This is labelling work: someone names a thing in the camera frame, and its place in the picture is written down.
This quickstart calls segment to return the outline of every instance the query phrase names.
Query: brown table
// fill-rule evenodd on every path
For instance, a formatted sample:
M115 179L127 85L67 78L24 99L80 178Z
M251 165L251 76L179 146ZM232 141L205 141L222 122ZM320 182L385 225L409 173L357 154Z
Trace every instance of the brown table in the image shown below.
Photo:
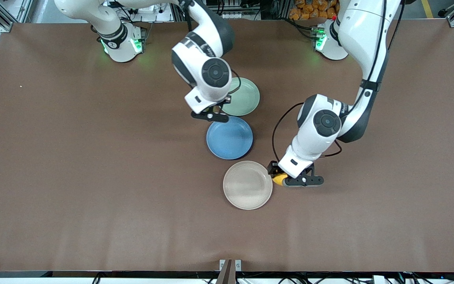
M261 92L242 160L266 165L291 105L352 103L360 67L328 61L285 22L232 21L225 59ZM454 270L454 29L403 21L366 135L318 160L325 185L232 206L224 161L171 66L184 23L110 60L82 24L16 24L0 39L0 270ZM297 133L283 121L281 155Z

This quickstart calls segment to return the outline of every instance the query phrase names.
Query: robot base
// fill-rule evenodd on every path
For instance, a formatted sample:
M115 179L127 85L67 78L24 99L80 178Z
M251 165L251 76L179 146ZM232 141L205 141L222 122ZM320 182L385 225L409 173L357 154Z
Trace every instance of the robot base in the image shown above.
M333 23L333 20L327 20L323 24L319 24L319 28L323 28L325 30L325 34L328 34L330 31L330 25ZM322 45L319 47L317 46L318 41L315 43L315 50L317 52L320 52L323 54L328 59L331 60L341 60L346 58L348 56L348 53L346 50L344 50L335 39L333 39L331 36L327 36L325 41L321 41Z
M146 38L146 30L131 23L123 22L123 24L127 27L128 36L118 49L111 49L101 42L104 52L116 62L121 63L131 61L138 54L143 53Z

